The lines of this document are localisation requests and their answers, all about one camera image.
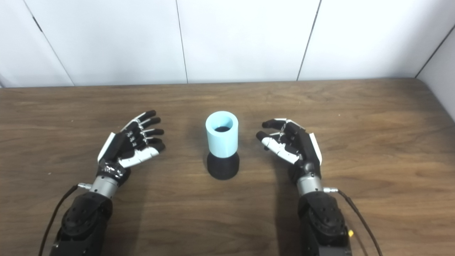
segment wood grain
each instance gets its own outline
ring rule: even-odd
[[[109,132],[149,109],[167,149],[118,190],[104,255],[297,255],[297,189],[255,138],[278,117],[315,132],[324,184],[353,198],[384,255],[455,251],[454,123],[422,82],[379,79],[1,89],[0,255],[36,255],[60,197],[93,181]],[[204,122],[218,110],[240,122],[241,169],[229,181],[204,167]],[[338,202],[354,255],[376,255]]]

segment black stand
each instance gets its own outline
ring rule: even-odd
[[[212,153],[207,156],[207,169],[216,179],[227,180],[234,177],[240,166],[240,158],[236,153],[227,158],[218,158]]]

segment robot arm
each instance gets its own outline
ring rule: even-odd
[[[112,215],[112,197],[130,176],[130,167],[157,156],[165,146],[155,135],[161,129],[146,129],[160,122],[154,110],[132,119],[120,132],[111,133],[98,155],[98,171],[93,184],[77,196],[63,215],[51,256],[99,256]]]
[[[259,131],[256,137],[266,150],[290,163],[290,178],[297,184],[302,255],[350,256],[344,217],[336,199],[326,193],[333,190],[321,185],[322,155],[314,134],[284,118],[265,121],[262,127],[280,130]]]

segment silver cylinder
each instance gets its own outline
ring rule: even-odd
[[[321,185],[321,179],[311,174],[307,174],[299,178],[297,181],[297,188],[298,194],[300,196],[310,192],[324,190],[324,188]]]
[[[118,182],[106,176],[97,176],[90,192],[98,193],[111,199],[118,188]]]

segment light blue cup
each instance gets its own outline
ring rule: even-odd
[[[220,127],[229,128],[229,130],[225,132],[216,131]],[[238,120],[232,113],[218,111],[211,114],[205,121],[205,128],[207,130],[208,148],[214,156],[227,158],[237,152]]]

